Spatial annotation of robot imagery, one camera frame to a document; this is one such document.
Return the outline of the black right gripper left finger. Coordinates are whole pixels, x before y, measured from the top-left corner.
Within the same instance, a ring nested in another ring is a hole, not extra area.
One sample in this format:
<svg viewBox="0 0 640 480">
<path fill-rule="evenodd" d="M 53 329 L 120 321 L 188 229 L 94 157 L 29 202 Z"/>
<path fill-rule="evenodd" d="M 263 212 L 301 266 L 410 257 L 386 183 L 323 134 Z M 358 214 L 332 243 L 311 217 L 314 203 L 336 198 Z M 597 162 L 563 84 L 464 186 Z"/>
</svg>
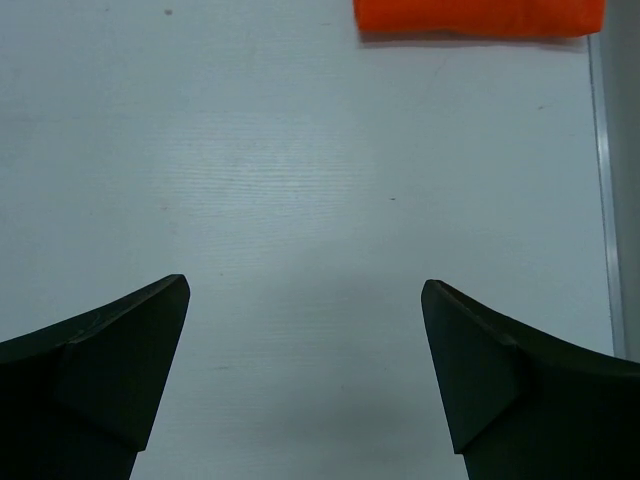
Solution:
<svg viewBox="0 0 640 480">
<path fill-rule="evenodd" d="M 189 299 L 186 277 L 173 274 L 2 342 L 2 478 L 130 478 Z"/>
</svg>

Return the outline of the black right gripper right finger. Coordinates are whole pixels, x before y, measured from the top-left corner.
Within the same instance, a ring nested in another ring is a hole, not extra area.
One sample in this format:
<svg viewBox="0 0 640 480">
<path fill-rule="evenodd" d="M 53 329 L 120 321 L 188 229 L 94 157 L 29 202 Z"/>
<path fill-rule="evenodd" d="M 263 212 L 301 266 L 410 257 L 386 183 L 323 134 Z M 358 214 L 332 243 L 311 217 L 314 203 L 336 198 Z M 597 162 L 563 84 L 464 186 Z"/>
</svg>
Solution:
<svg viewBox="0 0 640 480">
<path fill-rule="evenodd" d="M 453 450 L 471 479 L 636 479 L 639 365 L 429 280 L 421 294 Z"/>
</svg>

